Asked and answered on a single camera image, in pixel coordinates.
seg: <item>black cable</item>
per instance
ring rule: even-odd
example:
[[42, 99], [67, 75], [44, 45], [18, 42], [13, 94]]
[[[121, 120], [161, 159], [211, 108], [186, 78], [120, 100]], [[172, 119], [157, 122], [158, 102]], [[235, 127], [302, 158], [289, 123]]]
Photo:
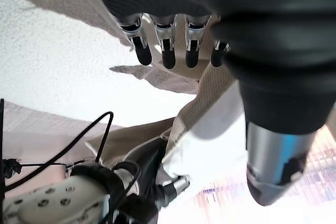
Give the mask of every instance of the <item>black cable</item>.
[[3, 151], [3, 133], [4, 133], [4, 99], [0, 100], [0, 169], [1, 169], [1, 179], [0, 179], [0, 221], [3, 222], [3, 203], [5, 199], [5, 175], [4, 175], [4, 166], [2, 161], [2, 151]]
[[109, 130], [110, 130], [110, 126], [112, 124], [112, 120], [113, 120], [113, 113], [112, 112], [106, 112], [103, 115], [101, 115], [100, 117], [98, 117], [94, 122], [92, 122], [88, 127], [86, 127], [81, 133], [79, 133], [79, 135], [70, 143], [68, 144], [67, 147], [65, 147], [62, 151], [60, 151], [56, 156], [54, 156], [53, 158], [51, 158], [49, 161], [47, 161], [44, 165], [41, 165], [39, 168], [37, 168], [36, 170], [34, 170], [33, 172], [31, 172], [30, 174], [28, 174], [27, 176], [25, 176], [24, 178], [20, 179], [17, 182], [14, 182], [8, 186], [5, 187], [5, 191], [10, 191], [13, 190], [14, 188], [22, 185], [23, 183], [27, 182], [28, 180], [34, 178], [37, 174], [41, 173], [43, 170], [45, 170], [50, 164], [54, 163], [56, 160], [58, 160], [59, 158], [61, 158], [64, 154], [66, 154], [75, 144], [77, 144], [77, 142], [90, 130], [92, 129], [97, 123], [100, 122], [100, 120], [102, 120], [105, 116], [110, 115], [109, 118], [109, 122], [108, 125], [105, 129], [105, 133], [104, 136], [102, 138], [102, 143], [105, 143], [106, 138], [108, 136]]
[[[111, 124], [112, 124], [112, 120], [109, 120], [106, 128], [110, 129]], [[97, 153], [96, 159], [94, 160], [96, 163], [99, 163], [99, 159], [100, 159], [101, 153], [103, 152], [108, 134], [109, 134], [109, 131], [105, 131], [104, 136], [101, 139], [101, 143], [100, 143], [100, 146], [99, 146], [99, 149], [98, 149], [98, 153]]]
[[126, 188], [125, 191], [120, 192], [117, 196], [116, 196], [116, 200], [114, 201], [114, 205], [110, 206], [109, 212], [105, 215], [105, 217], [98, 223], [98, 224], [106, 224], [106, 222], [108, 220], [110, 220], [110, 218], [112, 217], [114, 211], [116, 210], [116, 208], [119, 206], [119, 204], [121, 203], [121, 199], [123, 199], [124, 197], [126, 197], [127, 193], [129, 192], [129, 190], [132, 188], [132, 186], [134, 185], [134, 183], [139, 179], [140, 175], [141, 175], [141, 169], [140, 166], [130, 160], [125, 160], [123, 161], [123, 163], [129, 163], [131, 165], [134, 165], [135, 169], [136, 169], [136, 173], [134, 178], [132, 179], [132, 182], [129, 183], [128, 187]]
[[[22, 167], [26, 167], [26, 166], [43, 166], [45, 163], [41, 163], [41, 164], [20, 164]], [[50, 165], [65, 165], [67, 166], [66, 164], [62, 164], [62, 163], [52, 163]]]

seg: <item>robotic hand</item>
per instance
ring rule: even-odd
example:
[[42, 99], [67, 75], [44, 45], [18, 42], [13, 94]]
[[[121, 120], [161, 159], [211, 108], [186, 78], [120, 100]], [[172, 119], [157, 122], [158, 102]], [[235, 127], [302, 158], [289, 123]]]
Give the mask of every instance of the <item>robotic hand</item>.
[[62, 183], [4, 202], [4, 223], [157, 223], [158, 212], [188, 187], [178, 178], [155, 184], [166, 141], [154, 138], [131, 150], [109, 170], [76, 165]]
[[[247, 180], [252, 196], [259, 204], [270, 205], [301, 177], [314, 133], [336, 100], [335, 0], [103, 2], [145, 65], [151, 56], [140, 23], [124, 26], [123, 20], [138, 13], [157, 17], [154, 22], [167, 68], [174, 67], [175, 61], [172, 53], [167, 54], [173, 51], [174, 37], [173, 25], [162, 26], [165, 17], [186, 14], [186, 64], [193, 67], [207, 22], [199, 21], [210, 14], [220, 16], [213, 27], [215, 49], [226, 50], [219, 54], [219, 63], [215, 53], [212, 64], [224, 62], [239, 80], [248, 124]], [[166, 37], [159, 31], [163, 28], [168, 29]]]

